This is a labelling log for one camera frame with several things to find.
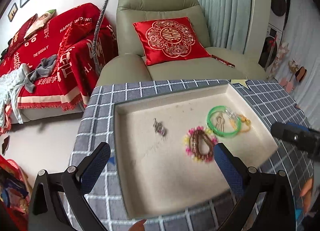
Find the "recliner armchair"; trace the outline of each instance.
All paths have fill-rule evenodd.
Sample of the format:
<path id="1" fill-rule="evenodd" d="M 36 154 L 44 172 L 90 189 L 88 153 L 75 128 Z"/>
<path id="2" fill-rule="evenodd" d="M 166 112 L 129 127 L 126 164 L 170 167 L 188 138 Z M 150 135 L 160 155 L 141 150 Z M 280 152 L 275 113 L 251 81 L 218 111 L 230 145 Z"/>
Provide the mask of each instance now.
<path id="1" fill-rule="evenodd" d="M 207 57 L 145 65 L 144 50 L 132 24 L 186 16 L 207 52 L 234 64 L 235 68 Z M 266 79 L 264 69 L 258 64 L 258 56 L 250 57 L 210 46 L 206 20 L 198 0 L 119 0 L 117 40 L 119 56 L 103 68 L 97 86 L 151 80 Z"/>

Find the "silver flexible tube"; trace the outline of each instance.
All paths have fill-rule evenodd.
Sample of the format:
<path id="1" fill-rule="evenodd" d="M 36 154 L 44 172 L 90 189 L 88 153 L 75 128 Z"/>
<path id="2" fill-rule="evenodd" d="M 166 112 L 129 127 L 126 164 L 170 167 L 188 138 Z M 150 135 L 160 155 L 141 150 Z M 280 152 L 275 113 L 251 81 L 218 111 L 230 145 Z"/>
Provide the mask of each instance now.
<path id="1" fill-rule="evenodd" d="M 101 23 L 104 17 L 104 13 L 106 11 L 107 5 L 108 5 L 109 0 L 105 0 L 102 10 L 100 12 L 100 16 L 96 25 L 96 29 L 94 31 L 94 37 L 93 37 L 93 42 L 92 42 L 92 53 L 93 53 L 93 60 L 94 60 L 94 64 L 95 64 L 95 68 L 96 68 L 96 73 L 98 76 L 100 76 L 101 74 L 101 69 L 99 66 L 99 61 L 97 58 L 97 40 L 98 40 L 98 35 L 99 35 L 99 31 L 100 31 L 100 27 L 101 27 Z"/>

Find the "metal charm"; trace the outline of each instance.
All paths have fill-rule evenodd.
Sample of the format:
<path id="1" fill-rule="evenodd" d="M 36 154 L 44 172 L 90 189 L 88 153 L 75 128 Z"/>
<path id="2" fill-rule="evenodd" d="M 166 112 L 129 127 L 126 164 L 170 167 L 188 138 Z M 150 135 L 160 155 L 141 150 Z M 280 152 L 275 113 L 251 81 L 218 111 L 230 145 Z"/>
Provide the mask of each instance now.
<path id="1" fill-rule="evenodd" d="M 162 137 L 165 137 L 167 134 L 167 129 L 162 125 L 162 123 L 158 123 L 156 118 L 155 122 L 153 123 L 153 127 L 155 129 L 155 133 L 158 133 Z"/>
<path id="2" fill-rule="evenodd" d="M 232 120 L 235 120 L 238 118 L 238 115 L 236 113 L 234 113 L 230 108 L 226 109 L 226 114 Z"/>

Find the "light blue curtain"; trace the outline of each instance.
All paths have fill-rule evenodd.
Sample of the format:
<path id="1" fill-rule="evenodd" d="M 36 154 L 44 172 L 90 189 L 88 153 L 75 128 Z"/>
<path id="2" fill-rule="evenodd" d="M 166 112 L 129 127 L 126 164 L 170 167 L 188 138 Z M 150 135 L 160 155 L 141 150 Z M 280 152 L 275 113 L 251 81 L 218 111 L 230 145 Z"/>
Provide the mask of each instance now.
<path id="1" fill-rule="evenodd" d="M 251 0 L 199 0 L 207 20 L 211 46 L 244 52 Z"/>

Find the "sofa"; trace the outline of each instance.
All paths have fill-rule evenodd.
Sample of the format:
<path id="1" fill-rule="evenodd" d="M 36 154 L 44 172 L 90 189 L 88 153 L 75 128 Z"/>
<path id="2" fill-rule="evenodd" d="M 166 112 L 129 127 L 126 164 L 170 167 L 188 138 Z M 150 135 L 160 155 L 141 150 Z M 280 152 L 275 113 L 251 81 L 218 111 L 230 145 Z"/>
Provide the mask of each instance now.
<path id="1" fill-rule="evenodd" d="M 214 58 L 170 61 L 145 65 L 141 41 L 134 22 L 188 17 L 193 30 L 209 54 L 235 65 L 229 67 Z M 97 86 L 128 82 L 176 79 L 255 79 L 267 75 L 258 64 L 259 56 L 239 54 L 212 47 L 206 20 L 198 0 L 119 0 L 117 8 L 117 41 L 119 56 L 102 70 Z"/>
<path id="2" fill-rule="evenodd" d="M 11 124 L 18 122 L 12 112 L 13 106 L 19 109 L 23 122 L 84 110 L 99 78 L 92 54 L 92 41 L 99 15 L 100 9 L 97 6 L 86 3 L 52 18 L 31 38 L 23 39 L 27 28 L 25 24 L 29 20 L 15 34 L 22 35 L 21 42 L 15 42 L 16 46 L 12 50 L 9 48 L 10 51 L 0 65 L 0 76 L 18 69 L 22 63 L 26 63 L 32 71 L 43 58 L 56 54 L 57 59 L 52 74 L 34 82 L 34 92 L 29 93 L 22 86 L 16 103 L 10 102 L 5 106 L 6 122 L 0 128 L 0 135 L 9 130 Z M 100 67 L 117 55 L 116 36 L 104 18 L 97 43 Z"/>

